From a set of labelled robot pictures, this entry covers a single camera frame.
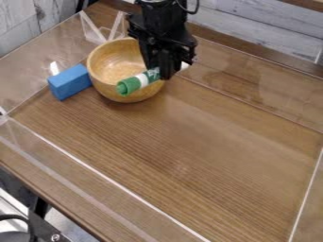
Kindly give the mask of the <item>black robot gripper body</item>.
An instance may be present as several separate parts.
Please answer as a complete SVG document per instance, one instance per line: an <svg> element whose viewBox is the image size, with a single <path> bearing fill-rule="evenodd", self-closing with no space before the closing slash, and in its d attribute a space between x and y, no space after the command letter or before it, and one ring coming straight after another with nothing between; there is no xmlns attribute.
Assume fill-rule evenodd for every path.
<svg viewBox="0 0 323 242"><path fill-rule="evenodd" d="M189 8L189 0L135 0L135 4L141 12L127 15L129 35L142 47L197 46L186 24L189 16L198 13L199 1L194 9Z"/></svg>

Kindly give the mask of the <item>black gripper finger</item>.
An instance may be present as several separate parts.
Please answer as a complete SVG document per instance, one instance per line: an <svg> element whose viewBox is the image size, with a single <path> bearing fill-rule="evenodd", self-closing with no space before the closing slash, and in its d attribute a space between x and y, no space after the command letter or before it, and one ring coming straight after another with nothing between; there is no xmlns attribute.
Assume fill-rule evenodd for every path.
<svg viewBox="0 0 323 242"><path fill-rule="evenodd" d="M158 40L147 31L142 30L138 41L146 66L154 68L158 66Z"/></svg>
<svg viewBox="0 0 323 242"><path fill-rule="evenodd" d="M162 79L171 79L183 64L193 65L197 56L194 45L161 44L158 46L158 66Z"/></svg>

